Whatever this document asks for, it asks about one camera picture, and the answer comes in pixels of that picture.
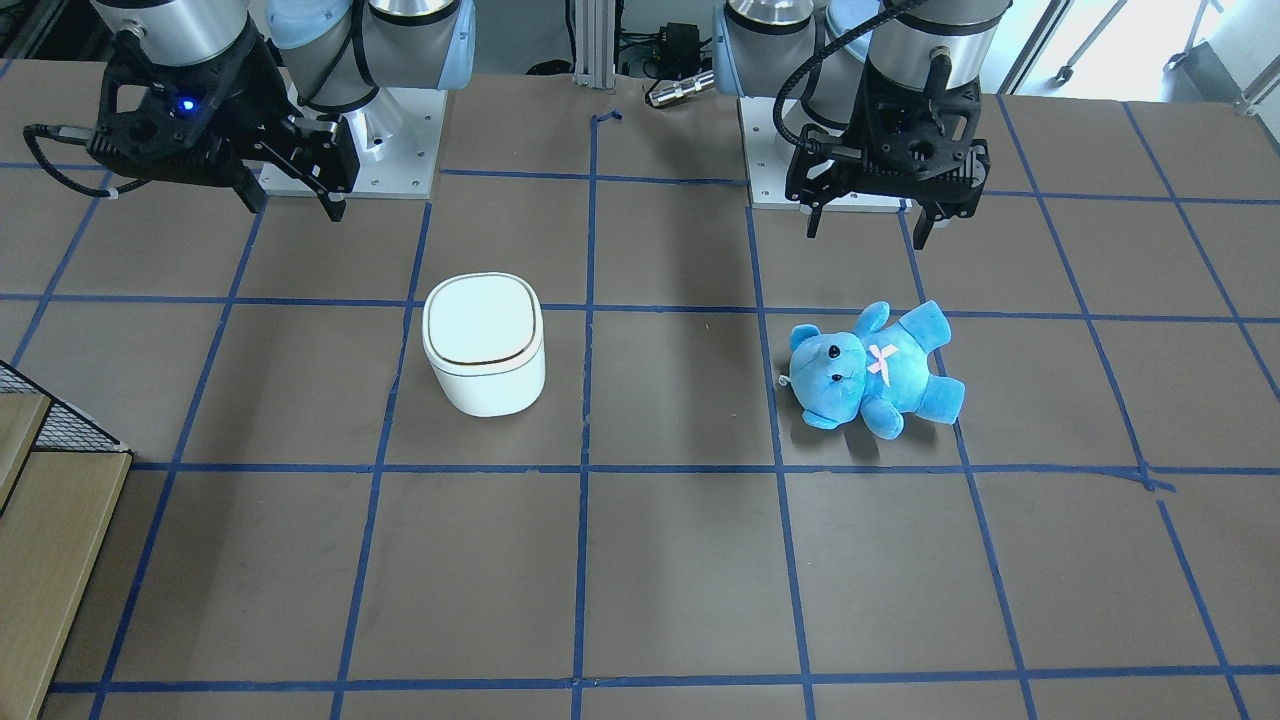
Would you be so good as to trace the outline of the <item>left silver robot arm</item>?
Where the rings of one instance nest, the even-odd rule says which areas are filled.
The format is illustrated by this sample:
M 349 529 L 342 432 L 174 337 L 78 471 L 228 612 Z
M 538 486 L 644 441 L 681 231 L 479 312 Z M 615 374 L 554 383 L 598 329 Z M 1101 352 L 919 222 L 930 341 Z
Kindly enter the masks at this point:
M 991 170 L 977 137 L 980 70 L 1007 1 L 722 1 L 713 73 L 726 95 L 760 101 L 762 131 L 785 161 L 774 196 L 817 234 L 840 199 L 908 201 L 911 233 L 969 218 Z

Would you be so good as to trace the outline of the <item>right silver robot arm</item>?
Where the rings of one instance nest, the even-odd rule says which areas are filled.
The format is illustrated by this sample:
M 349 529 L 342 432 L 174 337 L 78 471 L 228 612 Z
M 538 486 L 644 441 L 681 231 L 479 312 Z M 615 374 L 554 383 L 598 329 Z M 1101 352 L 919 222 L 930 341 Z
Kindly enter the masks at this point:
M 96 1 L 111 31 L 88 155 L 134 181 L 426 200 L 444 105 L 474 73 L 471 1 Z

